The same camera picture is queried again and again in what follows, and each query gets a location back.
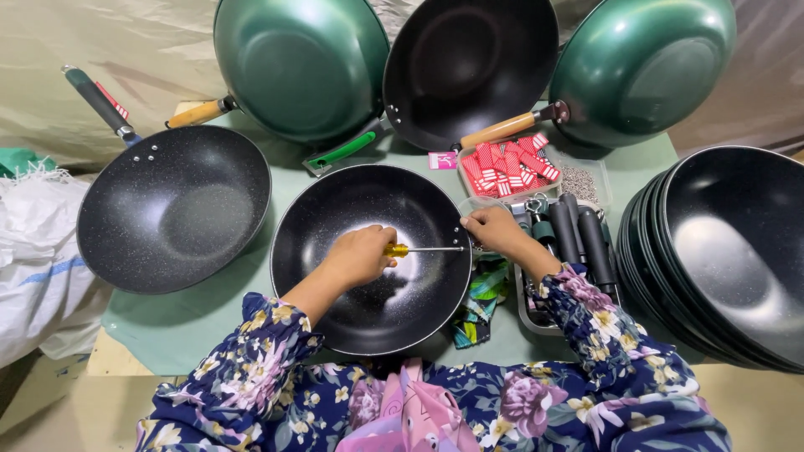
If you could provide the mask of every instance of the wooden handle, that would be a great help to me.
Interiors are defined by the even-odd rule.
[[[510,137],[517,132],[521,132],[528,127],[532,127],[535,123],[536,119],[533,117],[533,113],[528,112],[525,114],[520,114],[517,117],[506,119],[503,122],[490,125],[479,132],[475,132],[474,134],[466,135],[465,137],[461,138],[461,146],[463,146],[463,149],[466,149],[468,147],[476,146],[478,143],[492,142],[494,140]]]
[[[179,113],[171,119],[167,120],[165,125],[168,129],[174,129],[183,125],[203,124],[204,122],[211,121],[224,113],[228,113],[225,103],[222,101],[209,101],[204,105],[199,105],[194,109],[189,109],[184,113]]]

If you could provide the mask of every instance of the person's left hand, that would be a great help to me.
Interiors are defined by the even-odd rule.
[[[396,260],[383,255],[388,244],[396,243],[396,230],[379,224],[347,232],[335,240],[321,267],[337,275],[344,289],[374,281],[387,267],[396,267]]]

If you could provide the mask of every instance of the black speckled wok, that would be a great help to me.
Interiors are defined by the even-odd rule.
[[[435,183],[389,165],[350,166],[305,189],[285,212],[271,248],[271,279],[286,294],[321,263],[335,238],[382,224],[411,248],[458,247],[450,253],[410,253],[378,280],[342,295],[316,326],[324,346],[352,355],[400,351],[438,331],[461,303],[472,256],[461,214]]]
[[[165,294],[237,257],[259,231],[271,197],[260,149],[214,125],[140,139],[85,73],[62,70],[129,145],[81,204],[78,246],[89,269],[126,292]]]

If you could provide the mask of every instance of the hand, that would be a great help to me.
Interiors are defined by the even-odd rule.
[[[383,255],[386,245],[396,243],[396,230],[379,224],[338,237],[321,267],[338,275],[345,290],[377,279],[396,259]]]
[[[536,281],[561,271],[561,263],[523,231],[504,208],[478,209],[461,218],[461,224],[483,245],[525,269]]]
[[[478,209],[461,218],[461,224],[485,248],[506,257],[512,257],[514,251],[530,239],[504,208]]]

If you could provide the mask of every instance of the green wok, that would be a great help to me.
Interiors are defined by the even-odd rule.
[[[229,96],[169,128],[238,108],[290,141],[331,146],[383,110],[390,44],[365,0],[221,0],[213,39]]]
[[[551,104],[467,135],[461,145],[501,139],[546,118],[584,146],[644,142],[706,100],[735,40],[729,0],[604,0],[564,46]]]

